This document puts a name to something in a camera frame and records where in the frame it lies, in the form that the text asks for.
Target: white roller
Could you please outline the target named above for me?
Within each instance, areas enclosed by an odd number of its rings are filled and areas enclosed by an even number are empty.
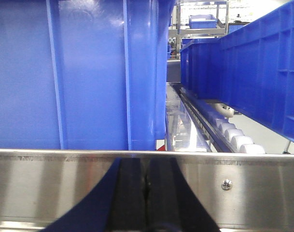
[[[228,129],[236,129],[236,126],[232,123],[221,123],[219,126],[219,130],[222,134],[225,134],[226,130]]]
[[[234,136],[238,136],[238,135],[244,135],[243,131],[239,129],[227,129],[225,131],[225,137],[230,142],[232,141],[232,138]]]
[[[235,148],[237,148],[237,151],[240,150],[240,147],[243,144],[254,144],[253,139],[251,137],[244,135],[234,136],[231,140],[231,143]]]
[[[219,119],[219,118],[215,119],[214,124],[216,125],[217,128],[220,127],[221,123],[229,123],[229,122],[227,119]]]
[[[243,144],[240,147],[240,153],[246,153],[246,154],[266,154],[265,149],[258,144]]]

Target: metal guide rail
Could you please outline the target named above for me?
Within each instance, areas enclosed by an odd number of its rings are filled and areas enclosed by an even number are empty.
[[[0,232],[41,228],[294,231],[294,155],[0,149]]]
[[[178,83],[171,83],[167,86],[168,93],[170,91],[175,91],[178,94],[182,105],[185,106],[187,113],[191,116],[191,120],[196,125],[197,128],[201,128],[203,133],[207,137],[217,151],[219,152],[233,152],[237,153],[237,150],[232,146],[232,144],[225,139],[222,133],[216,128],[213,127],[205,117],[197,110],[191,100],[182,93],[181,85]]]

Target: blue box on shelf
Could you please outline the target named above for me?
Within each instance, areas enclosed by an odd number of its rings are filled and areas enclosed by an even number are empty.
[[[189,16],[191,29],[216,28],[217,19],[211,14],[198,14]]]
[[[173,5],[0,0],[0,148],[154,150]]]
[[[170,53],[171,53],[171,46],[170,46],[170,44],[167,44],[167,59],[171,58]]]
[[[215,53],[223,60],[212,67],[218,75],[206,77],[220,83],[219,100],[294,142],[294,0],[219,41]],[[194,56],[199,55],[183,54],[182,64]],[[192,70],[182,66],[189,89],[198,88],[202,78]],[[191,78],[196,86],[188,83]],[[215,94],[216,89],[204,85],[207,96]]]

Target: white tube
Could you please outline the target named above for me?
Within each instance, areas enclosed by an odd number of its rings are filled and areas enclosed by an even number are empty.
[[[221,103],[214,104],[214,108],[216,109],[216,111],[224,115],[224,117],[233,117],[235,110],[230,107],[228,109],[224,109],[223,106],[224,104],[221,104]]]

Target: white floor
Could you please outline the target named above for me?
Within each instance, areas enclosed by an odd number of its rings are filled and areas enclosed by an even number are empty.
[[[244,134],[252,137],[254,143],[262,145],[268,154],[282,154],[287,144],[287,139],[276,134],[272,130],[262,126],[244,115],[235,115],[229,119],[236,128],[243,130]],[[294,143],[291,143],[288,150],[294,154]]]

